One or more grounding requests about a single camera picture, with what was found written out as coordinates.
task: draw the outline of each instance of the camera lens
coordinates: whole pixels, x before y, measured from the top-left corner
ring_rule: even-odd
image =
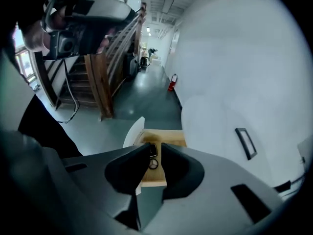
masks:
[[[70,51],[71,49],[73,48],[73,43],[72,42],[67,42],[65,45],[64,45],[64,51]]]

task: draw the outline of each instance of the wooden handrail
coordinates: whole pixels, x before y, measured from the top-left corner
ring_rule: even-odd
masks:
[[[113,117],[113,102],[108,83],[105,52],[85,56],[85,64],[92,94],[100,110],[100,120],[104,117]]]
[[[55,69],[54,73],[52,74],[52,77],[50,78],[50,83],[52,84],[53,80],[55,79],[55,76],[57,75],[61,65],[62,65],[63,61],[61,60],[59,63],[58,63],[58,66],[57,68]]]
[[[117,38],[114,40],[114,42],[110,45],[108,51],[107,51],[107,57],[111,55],[111,52],[114,50],[120,39],[123,37],[125,32],[131,27],[132,23],[137,20],[139,15],[137,15],[122,31],[121,33],[117,36]]]
[[[130,32],[127,33],[127,35],[125,36],[124,40],[122,41],[121,45],[118,47],[116,53],[114,54],[112,60],[110,61],[109,67],[108,67],[108,74],[109,74],[109,78],[111,78],[110,73],[114,73],[115,71],[115,67],[116,67],[116,63],[118,63],[118,60],[121,56],[120,51],[121,49],[123,49],[126,45],[126,43],[129,41],[129,39],[131,38],[131,36],[133,35],[135,29],[136,29],[137,23],[134,24],[134,26],[132,27],[132,29],[130,30]]]
[[[134,47],[135,47],[134,48],[134,54],[137,56],[139,56],[139,52],[140,52],[139,45],[140,45],[140,38],[141,38],[141,30],[142,30],[143,22],[145,21],[146,7],[147,7],[146,3],[144,3],[144,2],[141,3],[140,12],[139,12],[139,19],[137,20],[138,24],[137,24],[135,40],[134,40]]]

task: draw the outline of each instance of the wooden board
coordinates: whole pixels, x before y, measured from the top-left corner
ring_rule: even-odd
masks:
[[[107,74],[105,52],[86,55],[85,65],[93,97],[100,109],[100,120],[113,117],[113,102]]]
[[[158,167],[155,170],[148,169],[142,178],[142,187],[156,187],[165,186],[166,179],[164,170],[161,165],[161,143],[175,144],[179,146],[186,146],[183,131],[173,130],[151,130],[144,129],[140,135],[138,135],[134,144],[140,143],[155,143],[158,155],[154,157],[158,161]]]

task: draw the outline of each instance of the light fixture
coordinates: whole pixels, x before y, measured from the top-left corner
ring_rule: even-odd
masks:
[[[237,133],[239,140],[243,145],[246,157],[248,158],[248,160],[252,159],[255,155],[257,155],[257,151],[250,135],[248,134],[248,131],[245,128],[236,128],[235,132]]]
[[[174,2],[174,0],[164,0],[162,12],[163,13],[168,13],[168,11],[170,10],[173,2]]]

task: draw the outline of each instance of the stair step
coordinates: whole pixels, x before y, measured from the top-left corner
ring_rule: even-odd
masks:
[[[78,62],[73,65],[70,73],[73,73],[75,71],[85,71],[85,70],[86,70],[85,62]]]
[[[76,97],[76,99],[79,101],[81,105],[97,107],[97,103],[95,102],[94,98],[77,96],[77,95],[74,95],[74,96]],[[62,103],[65,103],[65,104],[74,104],[74,101],[69,94],[65,94],[61,96],[60,100]]]
[[[84,62],[85,61],[85,56],[79,56],[77,59],[77,62]]]
[[[78,100],[79,98],[90,98],[92,101],[94,101],[94,97],[92,92],[73,92],[74,97],[76,97]],[[70,96],[70,93],[68,91],[65,91],[62,96]]]
[[[78,81],[78,80],[88,80],[88,75],[86,70],[76,70],[74,72],[71,72],[69,74],[70,80],[71,81]]]
[[[89,81],[71,81],[70,86],[73,92],[91,92],[91,87]],[[63,85],[65,90],[67,91],[67,84]]]

